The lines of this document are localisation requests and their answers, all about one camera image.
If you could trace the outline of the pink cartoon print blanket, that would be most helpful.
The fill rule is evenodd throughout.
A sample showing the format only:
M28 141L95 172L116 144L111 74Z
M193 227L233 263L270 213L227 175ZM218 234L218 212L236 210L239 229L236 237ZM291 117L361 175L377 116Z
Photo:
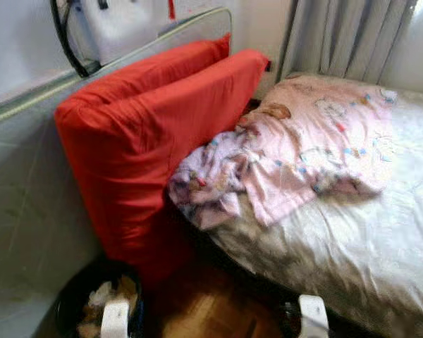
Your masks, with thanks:
M205 230L240 216L241 199L270 225L319 194L378 194L392 172L398 99L344 78L288 77L180 162L170 200Z

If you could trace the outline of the beige quilted bedspread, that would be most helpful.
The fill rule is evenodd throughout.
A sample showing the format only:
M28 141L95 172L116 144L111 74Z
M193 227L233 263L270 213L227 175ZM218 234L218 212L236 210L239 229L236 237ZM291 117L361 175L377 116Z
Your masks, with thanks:
M381 194L327 194L275 225L240 218L209 237L276 290L320 296L373 334L423 338L423 94L402 91L393 117L394 171Z

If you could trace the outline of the grey pleated curtain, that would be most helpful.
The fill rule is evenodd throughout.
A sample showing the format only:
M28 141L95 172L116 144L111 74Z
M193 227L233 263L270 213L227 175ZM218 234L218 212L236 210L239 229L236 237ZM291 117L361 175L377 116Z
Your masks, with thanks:
M293 0L276 81L293 72L378 84L417 0Z

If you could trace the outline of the bed with beige floral sheet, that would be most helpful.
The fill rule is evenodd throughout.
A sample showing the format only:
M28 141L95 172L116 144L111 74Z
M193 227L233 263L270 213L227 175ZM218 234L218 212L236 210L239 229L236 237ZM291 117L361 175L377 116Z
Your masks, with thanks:
M169 194L249 273L423 338L423 94L292 74L195 149Z

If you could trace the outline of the red long cushion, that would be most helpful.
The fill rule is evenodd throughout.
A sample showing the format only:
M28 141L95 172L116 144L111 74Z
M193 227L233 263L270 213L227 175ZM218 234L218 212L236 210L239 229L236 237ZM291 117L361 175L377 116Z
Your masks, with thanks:
M180 161L238 121L266 56L244 49L171 84L108 104L70 100L54 114L90 221L112 260L146 289L192 258L185 222L166 198Z
M142 59L87 84L74 93L70 100L108 104L166 86L176 80L184 80L228 57L230 40L231 34L227 33L218 39L192 42Z

